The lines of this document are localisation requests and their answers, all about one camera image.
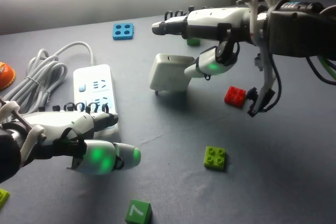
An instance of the orange dome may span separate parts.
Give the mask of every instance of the orange dome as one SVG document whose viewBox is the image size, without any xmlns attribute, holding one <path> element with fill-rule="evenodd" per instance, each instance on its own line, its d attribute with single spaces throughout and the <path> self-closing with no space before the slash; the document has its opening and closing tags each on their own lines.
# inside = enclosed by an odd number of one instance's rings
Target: orange dome
<svg viewBox="0 0 336 224">
<path fill-rule="evenodd" d="M 0 90 L 7 88 L 15 80 L 15 71 L 6 63 L 0 62 Z"/>
</svg>

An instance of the glowing green indicator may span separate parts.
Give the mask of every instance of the glowing green indicator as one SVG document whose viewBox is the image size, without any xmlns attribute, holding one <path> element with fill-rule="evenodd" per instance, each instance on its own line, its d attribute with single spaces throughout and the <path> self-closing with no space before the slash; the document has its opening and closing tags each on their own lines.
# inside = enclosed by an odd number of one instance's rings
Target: glowing green indicator
<svg viewBox="0 0 336 224">
<path fill-rule="evenodd" d="M 111 172 L 112 168 L 113 168 L 113 165 L 114 164 L 113 164 L 113 161 L 112 161 L 111 157 L 104 158 L 104 160 L 101 162 L 101 166 L 100 166 L 101 172 L 102 173 Z"/>
<path fill-rule="evenodd" d="M 216 70 L 216 69 L 218 69 L 218 66 L 216 64 L 209 64 L 209 68 L 211 70 Z"/>
<path fill-rule="evenodd" d="M 98 161 L 103 156 L 103 150 L 100 148 L 96 148 L 92 151 L 91 159 L 92 161 Z"/>
<path fill-rule="evenodd" d="M 134 148 L 133 158 L 134 158 L 134 162 L 136 162 L 137 165 L 138 165 L 140 163 L 140 160 L 141 160 L 141 152 L 138 148 Z"/>
</svg>

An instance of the building block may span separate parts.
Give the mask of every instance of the building block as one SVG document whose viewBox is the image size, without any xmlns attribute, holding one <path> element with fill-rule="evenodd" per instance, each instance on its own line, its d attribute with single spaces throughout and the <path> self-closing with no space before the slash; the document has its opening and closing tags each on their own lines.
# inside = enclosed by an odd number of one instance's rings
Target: building block
<svg viewBox="0 0 336 224">
<path fill-rule="evenodd" d="M 208 169 L 224 170 L 225 149 L 207 146 L 204 166 Z"/>
<path fill-rule="evenodd" d="M 148 202 L 133 199 L 127 211 L 127 224 L 149 224 L 152 217 L 152 207 Z"/>
<path fill-rule="evenodd" d="M 187 44 L 189 46 L 199 46 L 201 44 L 201 40 L 197 38 L 187 39 Z"/>
<path fill-rule="evenodd" d="M 0 210 L 5 205 L 7 199 L 9 198 L 10 194 L 9 192 L 0 189 Z"/>
<path fill-rule="evenodd" d="M 119 23 L 113 25 L 113 39 L 133 39 L 134 26 L 133 23 Z"/>
<path fill-rule="evenodd" d="M 226 93 L 224 101 L 230 105 L 241 108 L 245 102 L 246 91 L 233 86 L 230 86 Z"/>
</svg>

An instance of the green cable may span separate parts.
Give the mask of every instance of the green cable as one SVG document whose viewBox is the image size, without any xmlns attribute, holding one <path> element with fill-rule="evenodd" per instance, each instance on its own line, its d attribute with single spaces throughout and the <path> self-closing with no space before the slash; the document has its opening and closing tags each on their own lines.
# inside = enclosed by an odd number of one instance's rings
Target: green cable
<svg viewBox="0 0 336 224">
<path fill-rule="evenodd" d="M 334 72 L 334 70 L 328 66 L 327 62 L 325 61 L 325 59 L 322 56 L 318 56 L 317 57 L 319 59 L 319 61 L 321 62 L 322 66 L 324 67 L 324 69 L 331 75 L 331 77 L 336 80 L 336 73 Z"/>
</svg>

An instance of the white charger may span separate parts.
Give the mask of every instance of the white charger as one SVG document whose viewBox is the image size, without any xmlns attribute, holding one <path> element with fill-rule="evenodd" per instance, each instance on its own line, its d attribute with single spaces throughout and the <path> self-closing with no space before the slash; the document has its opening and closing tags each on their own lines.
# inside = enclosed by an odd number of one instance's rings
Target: white charger
<svg viewBox="0 0 336 224">
<path fill-rule="evenodd" d="M 149 76 L 149 87 L 159 91 L 184 91 L 191 78 L 184 74 L 184 70 L 194 64 L 195 59 L 190 56 L 158 54 Z"/>
</svg>

